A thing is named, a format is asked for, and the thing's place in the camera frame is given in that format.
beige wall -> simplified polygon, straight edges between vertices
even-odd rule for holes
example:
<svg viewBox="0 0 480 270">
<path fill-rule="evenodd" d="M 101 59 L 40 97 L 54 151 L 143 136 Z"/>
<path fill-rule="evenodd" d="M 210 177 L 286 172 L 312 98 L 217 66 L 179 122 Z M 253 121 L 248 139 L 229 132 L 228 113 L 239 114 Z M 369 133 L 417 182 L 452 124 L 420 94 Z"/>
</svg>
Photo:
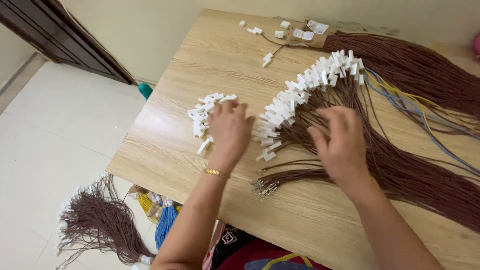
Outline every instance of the beige wall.
<svg viewBox="0 0 480 270">
<path fill-rule="evenodd" d="M 133 76 L 156 82 L 201 8 L 385 30 L 428 45 L 467 45 L 480 31 L 479 0 L 64 0 Z"/>
<path fill-rule="evenodd" d="M 0 88 L 34 52 L 28 43 L 0 24 Z"/>
</svg>

door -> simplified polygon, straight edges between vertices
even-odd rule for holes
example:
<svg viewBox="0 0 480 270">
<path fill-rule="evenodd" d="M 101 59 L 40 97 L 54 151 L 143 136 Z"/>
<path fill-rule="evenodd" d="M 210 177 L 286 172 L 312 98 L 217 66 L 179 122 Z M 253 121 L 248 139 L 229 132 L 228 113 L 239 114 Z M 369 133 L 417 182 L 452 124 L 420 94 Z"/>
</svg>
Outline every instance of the door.
<svg viewBox="0 0 480 270">
<path fill-rule="evenodd" d="M 0 23 L 55 62 L 137 85 L 57 0 L 0 0 Z"/>
</svg>

wood grain tabletop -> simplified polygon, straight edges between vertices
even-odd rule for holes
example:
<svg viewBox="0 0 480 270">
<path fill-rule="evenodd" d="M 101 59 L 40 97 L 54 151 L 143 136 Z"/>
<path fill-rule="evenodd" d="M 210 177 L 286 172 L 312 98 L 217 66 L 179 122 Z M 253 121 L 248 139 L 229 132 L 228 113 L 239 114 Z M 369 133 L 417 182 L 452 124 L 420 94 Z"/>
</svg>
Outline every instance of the wood grain tabletop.
<svg viewBox="0 0 480 270">
<path fill-rule="evenodd" d="M 241 20 L 246 26 L 239 27 Z M 324 54 L 308 49 L 282 49 L 266 67 L 263 57 L 278 45 L 247 28 L 263 29 L 277 42 L 281 19 L 203 10 L 138 115 L 107 171 L 127 181 L 185 202 L 199 179 L 211 145 L 197 155 L 202 140 L 192 133 L 186 111 L 212 93 L 236 94 L 247 102 L 248 115 L 264 112 Z M 389 139 L 402 150 L 455 163 L 429 136 L 382 96 L 372 93 L 375 111 Z M 459 157 L 480 167 L 480 142 L 467 136 L 437 134 Z M 270 162 L 256 162 L 263 148 L 250 144 L 229 180 L 218 218 L 335 270 L 375 269 L 359 216 L 348 198 L 332 184 L 288 183 L 260 203 L 251 181 L 266 166 L 315 158 L 302 148 L 281 150 Z M 456 168 L 448 167 L 457 173 Z M 394 206 L 446 269 L 480 269 L 480 235 L 424 209 L 393 201 Z"/>
</svg>

white tile floor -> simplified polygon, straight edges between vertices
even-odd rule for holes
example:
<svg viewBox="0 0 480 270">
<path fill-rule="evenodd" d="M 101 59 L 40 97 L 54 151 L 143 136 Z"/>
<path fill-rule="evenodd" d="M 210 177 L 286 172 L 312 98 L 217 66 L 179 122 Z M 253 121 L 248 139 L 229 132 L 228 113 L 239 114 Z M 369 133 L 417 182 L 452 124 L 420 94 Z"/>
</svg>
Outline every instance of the white tile floor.
<svg viewBox="0 0 480 270">
<path fill-rule="evenodd" d="M 51 270 L 60 203 L 104 172 L 145 99 L 129 86 L 46 62 L 0 115 L 0 269 Z M 131 184 L 115 178 L 119 194 Z M 152 252 L 155 226 L 125 199 Z M 82 254 L 67 269 L 129 270 L 113 252 Z"/>
</svg>

hand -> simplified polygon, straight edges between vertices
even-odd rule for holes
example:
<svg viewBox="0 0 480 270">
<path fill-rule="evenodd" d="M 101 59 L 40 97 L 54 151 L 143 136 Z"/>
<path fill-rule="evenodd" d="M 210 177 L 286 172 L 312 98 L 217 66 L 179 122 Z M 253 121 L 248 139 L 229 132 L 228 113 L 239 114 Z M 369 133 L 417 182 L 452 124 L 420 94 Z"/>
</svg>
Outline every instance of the hand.
<svg viewBox="0 0 480 270">
<path fill-rule="evenodd" d="M 316 127 L 309 127 L 308 132 L 330 178 L 348 196 L 378 187 L 368 172 L 360 116 L 341 106 L 318 109 L 317 112 L 328 120 L 330 141 Z"/>
<path fill-rule="evenodd" d="M 215 143 L 215 153 L 208 168 L 230 174 L 250 143 L 255 117 L 245 118 L 247 104 L 227 100 L 215 106 L 208 125 Z"/>
</svg>

